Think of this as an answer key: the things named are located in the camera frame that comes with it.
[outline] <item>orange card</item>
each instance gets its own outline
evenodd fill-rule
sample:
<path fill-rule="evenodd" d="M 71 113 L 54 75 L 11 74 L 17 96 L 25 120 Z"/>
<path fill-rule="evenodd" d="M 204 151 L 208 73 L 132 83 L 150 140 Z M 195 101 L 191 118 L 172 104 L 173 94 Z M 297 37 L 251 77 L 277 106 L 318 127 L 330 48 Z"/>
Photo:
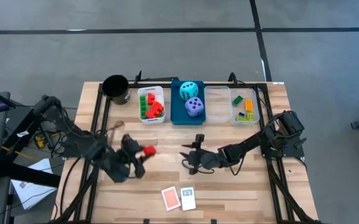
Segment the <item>orange card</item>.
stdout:
<path fill-rule="evenodd" d="M 168 189 L 162 190 L 161 194 L 162 198 L 164 199 L 167 211 L 180 206 L 179 198 L 175 187 L 170 187 Z"/>

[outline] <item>gray floor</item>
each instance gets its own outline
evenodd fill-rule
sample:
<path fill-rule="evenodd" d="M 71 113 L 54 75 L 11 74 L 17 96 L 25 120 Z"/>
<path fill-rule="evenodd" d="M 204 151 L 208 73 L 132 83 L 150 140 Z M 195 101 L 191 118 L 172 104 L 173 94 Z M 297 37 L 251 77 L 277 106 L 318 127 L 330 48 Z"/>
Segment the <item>gray floor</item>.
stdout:
<path fill-rule="evenodd" d="M 256 0 L 262 27 L 359 27 L 359 1 Z M 253 27 L 240 0 L 0 0 L 0 29 Z M 273 81 L 285 82 L 306 127 L 310 186 L 319 218 L 359 223 L 359 33 L 264 33 Z M 254 33 L 0 35 L 0 91 L 23 104 L 43 94 L 76 107 L 82 83 L 132 79 L 263 81 Z M 43 152 L 26 149 L 38 157 Z M 30 164 L 31 161 L 18 161 Z M 58 159 L 51 163 L 62 162 Z M 55 195 L 16 223 L 46 222 Z"/>

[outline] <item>teal die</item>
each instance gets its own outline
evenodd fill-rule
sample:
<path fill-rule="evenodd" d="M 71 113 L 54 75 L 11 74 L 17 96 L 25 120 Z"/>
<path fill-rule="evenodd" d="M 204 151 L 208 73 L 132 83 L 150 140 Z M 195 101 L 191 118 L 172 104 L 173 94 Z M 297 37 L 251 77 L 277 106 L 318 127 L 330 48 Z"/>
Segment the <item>teal die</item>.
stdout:
<path fill-rule="evenodd" d="M 198 95 L 198 86 L 194 82 L 184 82 L 180 86 L 179 94 L 183 100 L 188 100 Z"/>

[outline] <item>red lego brick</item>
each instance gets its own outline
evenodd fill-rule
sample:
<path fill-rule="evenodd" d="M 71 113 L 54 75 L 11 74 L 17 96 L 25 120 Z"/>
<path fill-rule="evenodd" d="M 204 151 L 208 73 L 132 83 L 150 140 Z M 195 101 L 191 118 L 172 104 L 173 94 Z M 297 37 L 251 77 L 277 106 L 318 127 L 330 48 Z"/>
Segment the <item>red lego brick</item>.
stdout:
<path fill-rule="evenodd" d="M 154 146 L 145 146 L 143 147 L 143 152 L 146 156 L 154 156 L 157 151 Z"/>
<path fill-rule="evenodd" d="M 154 95 L 151 93 L 147 94 L 147 104 L 152 105 L 154 103 Z"/>
<path fill-rule="evenodd" d="M 150 107 L 150 109 L 146 112 L 147 118 L 157 118 L 161 114 L 161 111 L 164 109 L 164 107 L 157 101 L 153 103 L 153 105 Z"/>

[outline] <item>wooden table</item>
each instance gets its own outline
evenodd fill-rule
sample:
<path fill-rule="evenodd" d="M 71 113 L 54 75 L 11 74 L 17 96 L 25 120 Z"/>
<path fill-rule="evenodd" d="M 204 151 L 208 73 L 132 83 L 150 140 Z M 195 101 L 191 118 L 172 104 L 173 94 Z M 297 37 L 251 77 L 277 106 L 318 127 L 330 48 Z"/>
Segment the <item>wooden table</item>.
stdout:
<path fill-rule="evenodd" d="M 267 84 L 273 113 L 289 110 L 285 86 Z M 86 82 L 83 86 L 75 123 L 84 130 L 91 128 L 98 85 L 99 82 Z M 247 127 L 233 126 L 230 123 L 174 126 L 169 116 L 170 89 L 165 88 L 166 121 L 162 124 L 145 125 L 138 118 L 137 89 L 132 88 L 130 91 L 130 102 L 121 106 L 111 104 L 107 128 L 112 127 L 115 121 L 125 122 L 125 127 L 115 133 L 113 148 L 117 149 L 121 136 L 129 133 L 140 144 L 155 145 L 157 154 L 144 164 L 146 174 L 143 179 L 129 179 L 125 183 L 116 184 L 103 171 L 100 172 L 92 223 L 142 223 L 144 218 L 150 219 L 151 223 L 208 223 L 211 219 L 217 219 L 219 223 L 276 222 L 266 162 L 259 147 L 247 153 L 241 172 L 237 176 L 233 176 L 228 169 L 215 169 L 212 175 L 189 175 L 189 171 L 182 167 L 182 156 L 179 154 L 189 152 L 189 148 L 180 145 L 190 144 L 196 134 L 205 134 L 203 148 L 216 152 L 220 146 L 241 142 L 258 132 L 258 123 Z M 102 99 L 97 129 L 101 126 L 104 102 Z M 263 112 L 264 120 L 267 121 L 264 107 Z M 65 162 L 56 199 L 57 205 L 60 205 L 63 181 L 73 162 L 74 159 Z M 295 159 L 285 158 L 284 168 L 291 194 L 310 217 L 317 219 L 305 167 Z M 75 166 L 68 179 L 63 200 L 64 208 L 78 192 L 82 169 L 83 160 Z M 185 212 L 177 208 L 167 212 L 161 190 L 172 186 L 175 186 L 179 193 L 182 187 L 194 187 L 197 208 Z M 286 207 L 281 193 L 279 199 L 283 219 L 286 219 Z M 87 203 L 86 195 L 81 218 L 85 218 Z"/>

